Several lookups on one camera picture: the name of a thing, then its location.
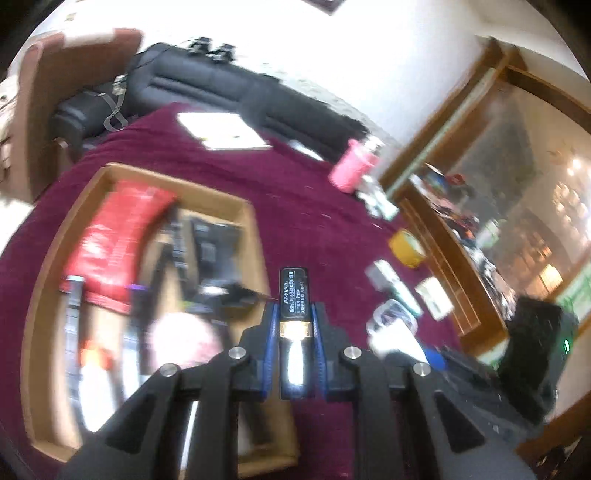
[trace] white wall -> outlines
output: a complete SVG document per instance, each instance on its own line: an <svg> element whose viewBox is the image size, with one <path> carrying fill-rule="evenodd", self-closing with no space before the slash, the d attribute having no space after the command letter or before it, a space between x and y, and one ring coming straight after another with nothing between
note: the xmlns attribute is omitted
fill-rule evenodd
<svg viewBox="0 0 591 480"><path fill-rule="evenodd" d="M480 37L495 37L539 53L584 78L581 65L560 34L527 0L457 0L471 13L467 26Z"/></svg>
<svg viewBox="0 0 591 480"><path fill-rule="evenodd" d="M36 33L137 27L144 47L212 37L329 89L406 144L480 53L455 2L347 0L330 16L302 0L67 0Z"/></svg>
<svg viewBox="0 0 591 480"><path fill-rule="evenodd" d="M591 83L574 70L526 48L520 49L527 69L533 75L544 79L565 91L591 109Z"/></svg>

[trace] blue object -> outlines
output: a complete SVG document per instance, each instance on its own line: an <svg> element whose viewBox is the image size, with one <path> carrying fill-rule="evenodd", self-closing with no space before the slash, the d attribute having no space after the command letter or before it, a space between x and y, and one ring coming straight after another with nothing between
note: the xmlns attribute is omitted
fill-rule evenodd
<svg viewBox="0 0 591 480"><path fill-rule="evenodd" d="M447 362L437 350L423 347L423 352L425 352L425 357L431 368L435 370L447 370Z"/></svg>

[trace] floor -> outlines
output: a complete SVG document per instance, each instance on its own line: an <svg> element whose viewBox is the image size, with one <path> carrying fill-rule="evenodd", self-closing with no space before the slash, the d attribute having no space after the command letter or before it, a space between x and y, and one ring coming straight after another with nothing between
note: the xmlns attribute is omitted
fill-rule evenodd
<svg viewBox="0 0 591 480"><path fill-rule="evenodd" d="M33 210L33 205L0 197L0 255L4 252L12 234Z"/></svg>

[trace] wooden shelf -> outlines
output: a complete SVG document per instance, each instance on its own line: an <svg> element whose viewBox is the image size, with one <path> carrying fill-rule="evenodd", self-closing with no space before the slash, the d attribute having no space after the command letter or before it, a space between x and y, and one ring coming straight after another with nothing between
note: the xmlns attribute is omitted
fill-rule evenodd
<svg viewBox="0 0 591 480"><path fill-rule="evenodd" d="M445 222L410 182L397 203L409 230L427 253L427 265L453 303L451 317L464 352L478 356L506 339L505 322L472 260Z"/></svg>

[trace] tape roll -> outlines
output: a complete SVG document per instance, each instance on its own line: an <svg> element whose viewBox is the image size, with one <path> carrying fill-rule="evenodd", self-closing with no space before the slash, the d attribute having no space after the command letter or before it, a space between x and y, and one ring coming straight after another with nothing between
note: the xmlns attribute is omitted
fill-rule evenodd
<svg viewBox="0 0 591 480"><path fill-rule="evenodd" d="M396 258L409 268L417 268L425 260L425 249L408 230L396 232L388 244Z"/></svg>

